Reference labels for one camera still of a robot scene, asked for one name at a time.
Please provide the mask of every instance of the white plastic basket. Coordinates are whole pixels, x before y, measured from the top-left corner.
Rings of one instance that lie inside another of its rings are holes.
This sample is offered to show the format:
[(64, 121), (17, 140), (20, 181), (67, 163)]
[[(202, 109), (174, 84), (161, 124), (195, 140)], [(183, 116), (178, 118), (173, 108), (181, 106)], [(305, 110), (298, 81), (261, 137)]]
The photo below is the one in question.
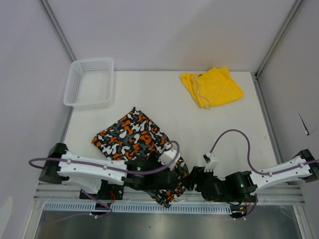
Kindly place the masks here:
[(77, 109), (109, 106), (113, 97), (113, 71), (114, 62), (111, 58), (72, 62), (63, 103)]

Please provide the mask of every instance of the orange black white patterned cloth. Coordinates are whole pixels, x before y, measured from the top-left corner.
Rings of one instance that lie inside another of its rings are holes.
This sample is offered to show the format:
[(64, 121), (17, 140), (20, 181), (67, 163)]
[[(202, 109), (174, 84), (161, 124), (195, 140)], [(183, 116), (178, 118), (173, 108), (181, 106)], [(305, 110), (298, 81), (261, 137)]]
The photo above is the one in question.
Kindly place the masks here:
[[(143, 112), (133, 108), (109, 128), (99, 132), (92, 143), (108, 160), (134, 160), (137, 156), (147, 159), (151, 152), (162, 153), (168, 136)], [(147, 193), (159, 204), (170, 207), (172, 201), (186, 188), (181, 179), (188, 176), (188, 168), (180, 158), (173, 169), (178, 176), (175, 190), (149, 190)]]

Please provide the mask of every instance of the purple cable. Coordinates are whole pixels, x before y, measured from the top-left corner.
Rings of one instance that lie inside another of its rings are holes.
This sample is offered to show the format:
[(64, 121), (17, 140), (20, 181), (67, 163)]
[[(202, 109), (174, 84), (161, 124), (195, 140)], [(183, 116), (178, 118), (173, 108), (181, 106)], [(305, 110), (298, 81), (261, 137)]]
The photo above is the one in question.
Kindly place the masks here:
[(257, 197), (257, 194), (255, 194), (255, 204), (253, 208), (250, 210), (250, 212), (246, 214), (245, 218), (247, 218), (255, 210), (257, 203), (258, 203), (258, 197)]
[[(252, 171), (254, 171), (255, 173), (259, 174), (259, 175), (264, 175), (264, 176), (268, 176), (269, 173), (263, 173), (263, 172), (259, 172), (257, 169), (254, 168), (254, 166), (251, 164), (251, 161), (250, 161), (250, 141), (249, 141), (249, 138), (247, 137), (247, 135), (238, 130), (238, 129), (229, 129), (229, 130), (226, 130), (224, 133), (222, 133), (218, 138), (217, 140), (215, 141), (213, 147), (211, 148), (210, 150), (210, 153), (213, 152), (213, 150), (215, 149), (217, 143), (219, 142), (219, 140), (222, 138), (222, 136), (224, 136), (226, 133), (228, 132), (238, 132), (240, 133), (241, 135), (243, 135), (247, 141), (247, 145), (248, 145), (248, 150), (247, 150), (247, 162), (248, 162), (248, 165), (249, 167), (251, 168)], [(304, 165), (308, 165), (308, 164), (311, 164), (311, 163), (318, 163), (319, 162), (319, 159), (317, 160), (313, 160), (313, 161), (309, 161), (309, 162), (306, 162), (304, 163)], [(276, 175), (276, 174), (279, 174), (279, 173), (284, 173), (284, 172), (288, 172), (290, 170), (293, 170), (293, 169), (296, 169), (296, 168), (300, 168), (300, 165), (295, 165), (295, 166), (292, 166), (290, 168), (286, 168), (286, 169), (282, 169), (282, 170), (278, 170), (276, 172), (272, 172), (273, 175)]]
[(94, 197), (92, 197), (90, 194), (88, 194), (87, 192), (85, 192), (83, 189), (81, 189), (82, 192), (91, 200), (95, 201), (96, 203), (100, 204), (102, 207), (106, 208), (107, 210), (109, 210), (110, 212), (109, 213), (105, 213), (105, 214), (102, 214), (102, 215), (91, 215), (91, 214), (88, 214), (88, 213), (76, 213), (76, 214), (73, 214), (73, 215), (70, 215), (70, 216), (67, 216), (67, 217), (64, 217), (64, 218), (61, 218), (61, 219), (58, 219), (58, 220), (55, 220), (53, 222), (50, 222), (50, 223), (45, 223), (45, 224), (53, 224), (53, 223), (59, 223), (59, 222), (62, 222), (64, 220), (67, 220), (67, 219), (70, 219), (70, 218), (73, 218), (73, 217), (77, 217), (77, 216), (82, 216), (82, 215), (87, 215), (87, 216), (94, 216), (96, 218), (102, 218), (102, 217), (105, 217), (105, 216), (108, 216), (109, 214), (111, 214), (113, 211), (112, 209), (108, 206), (108, 205), (105, 205), (104, 203), (102, 203), (101, 201), (95, 199)]
[[(170, 143), (171, 144), (172, 143), (176, 144), (177, 153), (174, 156), (174, 158), (168, 164), (166, 164), (166, 165), (164, 165), (162, 167), (159, 167), (157, 169), (150, 170), (150, 171), (130, 171), (130, 170), (125, 170), (125, 169), (115, 168), (115, 167), (107, 167), (107, 168), (110, 169), (110, 170), (114, 170), (114, 171), (119, 171), (119, 172), (124, 172), (124, 173), (129, 173), (129, 174), (136, 174), (136, 175), (149, 175), (149, 174), (154, 174), (154, 173), (161, 172), (161, 171), (167, 169), (171, 164), (175, 163), (175, 161), (176, 161), (176, 159), (177, 159), (177, 157), (179, 155), (179, 151), (180, 151), (179, 150), (179, 144), (176, 141), (174, 141), (174, 140), (170, 141)], [(39, 169), (43, 169), (43, 167), (33, 164), (33, 162), (36, 162), (36, 161), (67, 162), (68, 160), (67, 159), (62, 159), (62, 158), (34, 158), (34, 159), (29, 160), (29, 165), (30, 166), (35, 167), (35, 168), (39, 168)], [(99, 167), (99, 168), (103, 168), (104, 167), (103, 164), (84, 162), (84, 161), (79, 161), (79, 160), (72, 160), (71, 162), (72, 163), (77, 163), (77, 164), (95, 166), (95, 167)]]
[(82, 215), (89, 216), (90, 214), (88, 214), (88, 213), (76, 213), (76, 214), (72, 214), (72, 215), (69, 215), (69, 216), (67, 216), (67, 217), (64, 217), (64, 218), (61, 218), (61, 219), (55, 220), (55, 221), (50, 222), (50, 223), (44, 222), (44, 224), (54, 224), (54, 223), (59, 223), (59, 222), (62, 222), (62, 221), (64, 221), (64, 220), (67, 220), (67, 219), (70, 219), (70, 218), (73, 218), (73, 217), (77, 217), (77, 216), (82, 216)]

